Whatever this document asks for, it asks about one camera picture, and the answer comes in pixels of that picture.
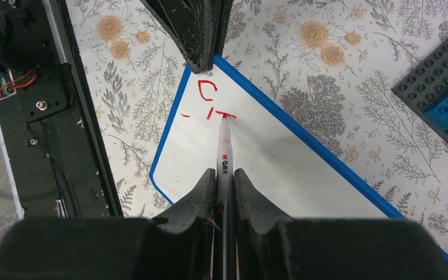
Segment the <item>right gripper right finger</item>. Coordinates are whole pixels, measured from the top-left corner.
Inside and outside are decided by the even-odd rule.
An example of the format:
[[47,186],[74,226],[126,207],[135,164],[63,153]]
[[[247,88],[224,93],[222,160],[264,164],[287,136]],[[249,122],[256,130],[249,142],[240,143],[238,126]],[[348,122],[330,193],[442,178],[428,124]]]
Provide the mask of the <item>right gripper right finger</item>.
[[293,218],[234,173],[240,279],[448,279],[439,246],[408,219]]

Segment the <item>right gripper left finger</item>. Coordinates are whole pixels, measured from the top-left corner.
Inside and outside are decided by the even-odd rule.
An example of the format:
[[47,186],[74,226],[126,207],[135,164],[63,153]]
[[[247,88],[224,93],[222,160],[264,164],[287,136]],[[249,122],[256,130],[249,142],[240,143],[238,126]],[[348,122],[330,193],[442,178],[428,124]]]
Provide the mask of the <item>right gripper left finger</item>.
[[32,217],[0,243],[0,279],[209,279],[216,174],[145,218]]

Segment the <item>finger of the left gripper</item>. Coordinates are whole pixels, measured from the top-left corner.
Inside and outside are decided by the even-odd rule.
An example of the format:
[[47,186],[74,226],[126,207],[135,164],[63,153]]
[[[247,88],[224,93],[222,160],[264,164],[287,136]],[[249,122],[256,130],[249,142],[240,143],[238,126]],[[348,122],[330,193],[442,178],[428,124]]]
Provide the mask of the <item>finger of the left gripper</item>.
[[142,1],[173,39],[195,74],[210,71],[216,41],[216,1]]
[[215,53],[222,55],[228,30],[229,18],[234,0],[219,1],[219,13],[216,22]]

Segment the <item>red capped marker pen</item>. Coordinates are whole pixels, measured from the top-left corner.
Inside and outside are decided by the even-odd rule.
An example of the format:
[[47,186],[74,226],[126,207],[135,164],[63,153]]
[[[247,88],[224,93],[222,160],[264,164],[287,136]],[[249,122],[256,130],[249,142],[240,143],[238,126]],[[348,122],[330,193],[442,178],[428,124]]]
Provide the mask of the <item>red capped marker pen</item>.
[[222,114],[218,135],[213,279],[237,278],[233,149],[229,117],[230,114]]

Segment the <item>blue framed whiteboard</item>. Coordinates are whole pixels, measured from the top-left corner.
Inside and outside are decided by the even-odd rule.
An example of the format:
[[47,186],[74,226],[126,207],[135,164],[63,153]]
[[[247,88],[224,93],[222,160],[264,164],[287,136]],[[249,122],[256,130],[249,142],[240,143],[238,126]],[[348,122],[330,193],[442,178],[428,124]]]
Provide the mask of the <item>blue framed whiteboard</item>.
[[300,218],[403,219],[395,207],[342,163],[246,77],[217,55],[213,69],[183,73],[149,173],[171,202],[216,164],[218,126],[228,119],[233,169]]

